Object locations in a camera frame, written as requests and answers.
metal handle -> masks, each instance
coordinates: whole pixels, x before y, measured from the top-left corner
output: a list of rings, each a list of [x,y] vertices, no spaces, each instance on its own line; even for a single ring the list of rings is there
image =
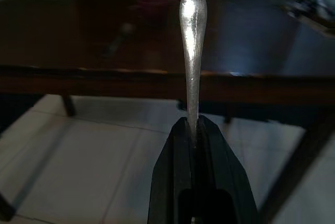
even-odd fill
[[[201,54],[207,21],[206,0],[181,0],[182,29],[187,88],[187,121],[196,146]]]

wooden table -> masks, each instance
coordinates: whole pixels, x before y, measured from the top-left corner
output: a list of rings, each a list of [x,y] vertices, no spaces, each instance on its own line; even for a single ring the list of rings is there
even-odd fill
[[[0,3],[0,92],[185,99],[178,6],[148,25],[136,0],[5,0]],[[136,29],[108,58],[123,23]],[[272,220],[335,128],[335,42],[250,0],[208,0],[200,99],[324,109],[270,191]],[[0,210],[0,217],[10,217]]]

white tile floor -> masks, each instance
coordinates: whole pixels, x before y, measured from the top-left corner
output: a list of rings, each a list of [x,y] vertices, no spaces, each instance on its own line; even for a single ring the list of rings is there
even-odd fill
[[[0,138],[0,191],[17,207],[14,224],[147,223],[151,173],[176,101],[73,97],[68,118],[48,95]],[[206,115],[223,131],[259,206],[303,130]],[[333,223],[335,141],[322,153],[275,223]]]

table top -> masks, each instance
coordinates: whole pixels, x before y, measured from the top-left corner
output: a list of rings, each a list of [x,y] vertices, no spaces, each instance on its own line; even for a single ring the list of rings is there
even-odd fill
[[[184,73],[178,6],[157,28],[134,19],[136,0],[0,2],[1,70]],[[110,58],[102,52],[135,23]],[[208,0],[202,75],[335,78],[335,41],[250,0]]]

